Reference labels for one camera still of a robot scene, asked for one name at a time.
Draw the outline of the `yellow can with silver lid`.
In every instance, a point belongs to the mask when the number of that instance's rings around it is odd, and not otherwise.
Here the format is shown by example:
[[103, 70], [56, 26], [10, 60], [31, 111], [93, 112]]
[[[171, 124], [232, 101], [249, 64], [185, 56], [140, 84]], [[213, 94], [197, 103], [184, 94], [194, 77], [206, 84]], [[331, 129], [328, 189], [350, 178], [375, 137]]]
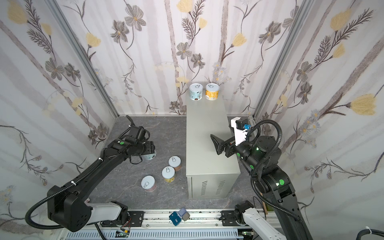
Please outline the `yellow can with silver lid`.
[[167, 166], [162, 170], [162, 176], [164, 180], [168, 183], [171, 183], [175, 180], [175, 169], [171, 166]]

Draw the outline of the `light blue labelled can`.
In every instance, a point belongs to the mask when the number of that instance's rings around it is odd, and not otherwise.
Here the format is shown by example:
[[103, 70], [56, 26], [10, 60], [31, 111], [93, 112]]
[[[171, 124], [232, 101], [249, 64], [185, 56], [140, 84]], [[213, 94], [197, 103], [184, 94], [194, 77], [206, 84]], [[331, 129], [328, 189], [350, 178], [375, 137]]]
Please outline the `light blue labelled can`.
[[190, 99], [193, 101], [199, 101], [202, 99], [202, 94], [203, 94], [203, 86], [201, 84], [195, 83], [191, 84], [189, 87], [189, 94], [190, 94]]

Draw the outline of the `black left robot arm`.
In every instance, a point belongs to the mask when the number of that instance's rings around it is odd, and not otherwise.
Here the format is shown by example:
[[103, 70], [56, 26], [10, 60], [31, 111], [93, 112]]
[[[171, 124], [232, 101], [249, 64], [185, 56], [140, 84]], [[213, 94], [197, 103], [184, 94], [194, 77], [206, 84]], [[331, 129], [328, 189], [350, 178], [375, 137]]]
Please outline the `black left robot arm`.
[[77, 232], [88, 224], [110, 221], [125, 225], [130, 216], [127, 206], [116, 201], [108, 204], [87, 204], [97, 185], [118, 165], [132, 157], [140, 159], [155, 153], [150, 133], [144, 127], [131, 126], [101, 151], [99, 158], [83, 173], [61, 188], [52, 187], [47, 195], [48, 218], [60, 227]]

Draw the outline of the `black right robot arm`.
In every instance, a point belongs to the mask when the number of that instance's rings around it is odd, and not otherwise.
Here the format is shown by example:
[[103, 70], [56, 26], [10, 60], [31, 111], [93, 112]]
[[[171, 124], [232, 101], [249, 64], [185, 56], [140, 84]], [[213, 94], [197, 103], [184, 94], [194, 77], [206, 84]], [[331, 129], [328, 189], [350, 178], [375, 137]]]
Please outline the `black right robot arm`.
[[295, 189], [289, 176], [278, 166], [282, 133], [276, 138], [259, 136], [254, 141], [235, 144], [211, 135], [216, 152], [226, 157], [237, 155], [251, 168], [251, 186], [264, 203], [274, 208], [288, 240], [311, 240], [312, 236], [301, 214]]

